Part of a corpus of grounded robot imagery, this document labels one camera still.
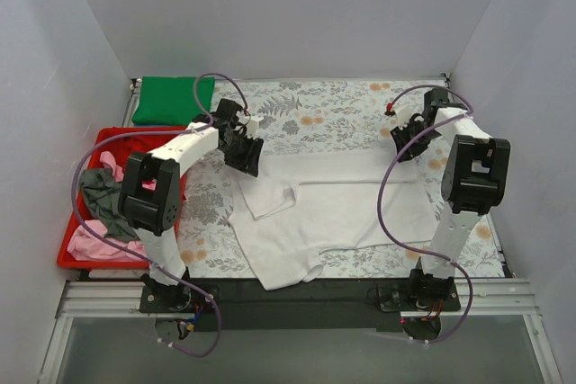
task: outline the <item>gray cloth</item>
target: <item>gray cloth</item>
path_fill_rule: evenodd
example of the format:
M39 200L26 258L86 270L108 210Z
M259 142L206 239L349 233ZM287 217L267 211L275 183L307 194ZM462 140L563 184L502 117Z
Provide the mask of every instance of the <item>gray cloth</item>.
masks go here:
M80 175L82 198L93 218L100 219L108 228L106 237L122 242L137 239L128 221L118 213L118 199L122 184L114 180L110 168L84 170Z

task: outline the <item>dark green cloth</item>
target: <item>dark green cloth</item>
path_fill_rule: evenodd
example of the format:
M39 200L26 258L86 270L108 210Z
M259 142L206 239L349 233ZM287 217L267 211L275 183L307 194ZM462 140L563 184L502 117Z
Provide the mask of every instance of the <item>dark green cloth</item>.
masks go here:
M106 237L122 242L138 238L128 221L118 213L118 199L122 184L114 180L110 168L84 170L80 175L80 191L90 214L108 228Z
M145 76L142 78L138 109L132 116L135 125L187 126L202 111L193 95L193 76ZM198 83L202 106L210 110L214 78Z

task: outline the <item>pile of clothes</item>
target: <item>pile of clothes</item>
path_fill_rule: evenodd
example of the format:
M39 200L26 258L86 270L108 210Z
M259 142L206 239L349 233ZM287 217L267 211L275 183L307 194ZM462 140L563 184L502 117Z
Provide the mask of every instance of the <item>pile of clothes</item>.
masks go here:
M87 169L80 175L82 198L93 218L86 224L113 243L142 255L145 255L142 243L128 221L118 212L123 167L131 153L149 152L164 144L165 140L155 136L119 139L101 153L103 168ZM145 183L143 186L153 190L156 183ZM78 226L72 235L67 250L78 261L139 261L133 255L101 242L82 226Z

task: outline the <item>pink cloth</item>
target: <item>pink cloth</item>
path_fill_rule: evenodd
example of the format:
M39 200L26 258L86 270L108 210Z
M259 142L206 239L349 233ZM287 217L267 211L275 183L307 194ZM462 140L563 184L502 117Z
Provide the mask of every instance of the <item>pink cloth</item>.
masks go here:
M104 224L97 219L87 220L86 224L101 236L106 234L106 231L108 230L108 228L106 228ZM123 243L114 238L108 238L108 240L114 242L118 246L126 247L131 251L146 256L144 245L139 240L133 240L128 243ZM126 254L125 252L98 240L90 233L87 233L81 225L76 228L72 238L70 238L67 250L78 261L142 261L134 255Z
M116 164L116 158L114 155L108 151L102 152L100 154L100 162L104 165L104 168L110 168L114 174L114 180L116 182L121 182L124 179L124 171L122 167ZM150 189L154 191L156 189L156 180L149 183L142 184L144 189Z

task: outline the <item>gray wall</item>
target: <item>gray wall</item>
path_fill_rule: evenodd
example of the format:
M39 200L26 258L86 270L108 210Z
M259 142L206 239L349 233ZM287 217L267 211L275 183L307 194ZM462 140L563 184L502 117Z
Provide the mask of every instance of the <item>gray wall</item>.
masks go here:
M87 0L129 76L421 77L490 0Z
M33 383L64 284L72 168L129 82L86 0L0 0L0 382Z
M575 30L575 0L492 0L453 75L478 123L512 144L494 219L512 269L533 284L565 382L576 382Z

